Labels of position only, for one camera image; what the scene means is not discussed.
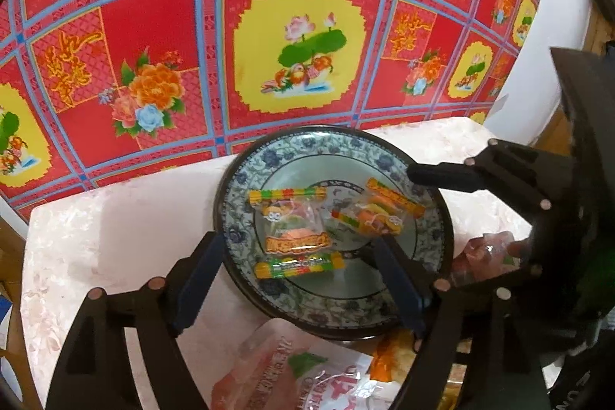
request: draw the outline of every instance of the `ceramic plate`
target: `ceramic plate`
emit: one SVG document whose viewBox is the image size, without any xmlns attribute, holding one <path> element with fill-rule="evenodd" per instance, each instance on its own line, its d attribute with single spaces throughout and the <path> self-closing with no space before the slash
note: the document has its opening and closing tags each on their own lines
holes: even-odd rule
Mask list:
<svg viewBox="0 0 615 410">
<path fill-rule="evenodd" d="M 367 238 L 335 221 L 327 224 L 343 270 L 288 279 L 258 280 L 253 268 L 265 258 L 262 217 L 247 202 L 248 190 L 327 187 L 324 211 L 343 206 L 377 178 L 424 205 L 425 215 L 404 225 L 404 251 L 432 271 L 447 273 L 453 229 L 442 195 L 414 186 L 406 176 L 413 160 L 386 141 L 356 129 L 307 126 L 286 129 L 254 143 L 233 161 L 216 195 L 214 224 L 226 235 L 225 264 L 241 291 L 262 311 L 331 339 L 378 335 L 398 323 L 395 305 L 370 259 Z"/>
</svg>

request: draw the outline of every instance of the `candy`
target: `candy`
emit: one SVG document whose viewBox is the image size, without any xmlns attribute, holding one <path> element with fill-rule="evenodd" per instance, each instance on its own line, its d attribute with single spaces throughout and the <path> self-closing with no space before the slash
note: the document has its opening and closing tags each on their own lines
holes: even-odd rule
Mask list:
<svg viewBox="0 0 615 410">
<path fill-rule="evenodd" d="M 370 178 L 364 193 L 349 207 L 331 211 L 334 219 L 363 235 L 399 235 L 408 214 L 421 217 L 425 207 L 391 190 L 375 178 Z"/>
<path fill-rule="evenodd" d="M 309 256 L 283 257 L 259 262 L 254 266 L 256 278 L 288 278 L 306 273 L 339 270 L 344 260 L 339 252 L 322 252 Z"/>
<path fill-rule="evenodd" d="M 327 196 L 322 186 L 279 190 L 251 190 L 250 204 L 264 219 L 265 252 L 299 256 L 331 246 L 319 206 Z"/>
</svg>

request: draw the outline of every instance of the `plate rim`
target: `plate rim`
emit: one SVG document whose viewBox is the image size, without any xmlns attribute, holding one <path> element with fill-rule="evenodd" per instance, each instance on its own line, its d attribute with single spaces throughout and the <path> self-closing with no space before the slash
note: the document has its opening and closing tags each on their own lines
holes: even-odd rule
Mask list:
<svg viewBox="0 0 615 410">
<path fill-rule="evenodd" d="M 362 138 L 377 145 L 381 146 L 384 150 L 389 150 L 395 153 L 402 161 L 407 164 L 416 163 L 410 155 L 405 153 L 403 150 L 396 147 L 394 144 L 389 143 L 374 134 L 367 133 L 360 129 L 355 129 L 346 126 L 337 126 L 337 125 L 328 125 L 328 124 L 313 124 L 307 126 L 296 126 L 287 129 L 281 129 L 280 131 L 276 131 L 274 133 L 266 134 L 262 138 L 254 141 L 247 149 L 243 152 L 239 153 L 238 156 L 229 164 L 229 166 L 224 171 L 222 175 L 222 179 L 218 183 L 218 188 L 216 190 L 216 195 L 213 200 L 213 229 L 216 232 L 222 231 L 223 229 L 223 217 L 222 217 L 222 208 L 224 203 L 224 194 L 228 188 L 228 185 L 233 178 L 233 176 L 237 172 L 237 168 L 255 151 L 260 149 L 262 146 L 267 143 L 271 143 L 276 141 L 284 136 L 290 136 L 297 133 L 314 133 L 314 132 L 331 132 L 331 133 L 342 133 L 349 134 L 351 136 L 356 136 L 358 138 Z M 451 264 L 453 262 L 453 250 L 454 250 L 454 235 L 453 235 L 453 222 L 451 220 L 450 213 L 448 212 L 448 206 L 444 201 L 444 197 L 438 188 L 429 187 L 430 194 L 432 198 L 436 202 L 438 209 L 441 211 L 442 220 L 444 224 L 444 257 L 442 258 L 442 266 L 440 267 L 440 273 L 448 275 L 450 273 Z M 254 290 L 253 287 L 248 283 L 248 281 L 243 277 L 243 275 L 239 272 L 239 269 L 235 265 L 229 248 L 227 245 L 224 246 L 224 267 L 228 272 L 231 280 L 235 283 L 235 285 L 239 288 L 241 293 L 248 299 L 256 308 L 262 311 L 264 314 L 269 316 L 270 318 L 284 318 L 284 320 L 290 321 L 297 327 L 305 330 L 305 332 L 309 332 L 311 334 L 315 334 L 324 339 L 330 340 L 360 340 L 360 339 L 368 339 L 370 337 L 375 337 L 377 335 L 381 335 L 392 328 L 399 326 L 398 321 L 387 322 L 382 325 L 377 325 L 373 327 L 346 327 L 343 329 L 331 328 L 331 327 L 320 327 L 313 325 L 311 323 L 305 322 L 303 320 L 298 320 L 296 318 L 291 317 L 287 313 L 275 308 L 273 305 L 262 299 Z"/>
</svg>

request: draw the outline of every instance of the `packaged food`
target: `packaged food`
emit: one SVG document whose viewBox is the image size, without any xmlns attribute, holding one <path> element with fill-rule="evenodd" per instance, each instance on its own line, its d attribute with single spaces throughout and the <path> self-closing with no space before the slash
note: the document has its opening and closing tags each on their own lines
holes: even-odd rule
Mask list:
<svg viewBox="0 0 615 410">
<path fill-rule="evenodd" d="M 457 349 L 469 352 L 468 341 L 462 341 Z M 413 333 L 407 329 L 396 330 L 378 343 L 371 361 L 370 378 L 381 382 L 403 384 L 410 373 L 414 359 L 416 352 Z M 453 364 L 438 410 L 454 408 L 464 376 L 465 366 Z"/>
<path fill-rule="evenodd" d="M 263 213 L 265 252 L 299 256 L 331 246 L 319 211 L 325 187 L 251 190 L 248 196 Z"/>
<path fill-rule="evenodd" d="M 342 210 L 331 211 L 334 219 L 350 226 L 362 235 L 399 235 L 410 215 L 421 217 L 425 207 L 391 190 L 376 178 L 366 183 L 364 193 Z"/>
<path fill-rule="evenodd" d="M 371 356 L 269 320 L 211 390 L 213 410 L 386 410 L 399 385 L 366 376 Z"/>
<path fill-rule="evenodd" d="M 306 273 L 339 270 L 344 260 L 339 252 L 316 252 L 308 256 L 274 257 L 254 266 L 256 278 L 288 278 Z"/>
<path fill-rule="evenodd" d="M 471 238 L 463 252 L 453 259 L 451 280 L 456 286 L 462 286 L 517 270 L 520 255 L 528 248 L 524 241 L 515 241 L 511 232 Z"/>
</svg>

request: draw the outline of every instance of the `marble table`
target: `marble table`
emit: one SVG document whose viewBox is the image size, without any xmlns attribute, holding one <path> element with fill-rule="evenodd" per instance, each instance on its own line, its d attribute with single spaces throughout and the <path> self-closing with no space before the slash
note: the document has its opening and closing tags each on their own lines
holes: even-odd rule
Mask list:
<svg viewBox="0 0 615 410">
<path fill-rule="evenodd" d="M 447 118 L 369 131 L 418 162 L 462 162 L 493 135 L 468 118 Z M 30 220 L 21 314 L 36 390 L 44 404 L 62 343 L 87 291 L 113 294 L 166 275 L 213 228 L 213 199 L 233 156 L 162 171 L 80 193 L 40 207 Z M 443 190 L 453 220 L 456 253 L 468 238 L 530 226 L 487 192 Z M 233 365 L 236 346 L 267 321 L 220 269 L 195 325 L 178 339 L 207 403 L 211 387 Z M 136 333 L 128 350 L 143 408 L 156 409 Z"/>
</svg>

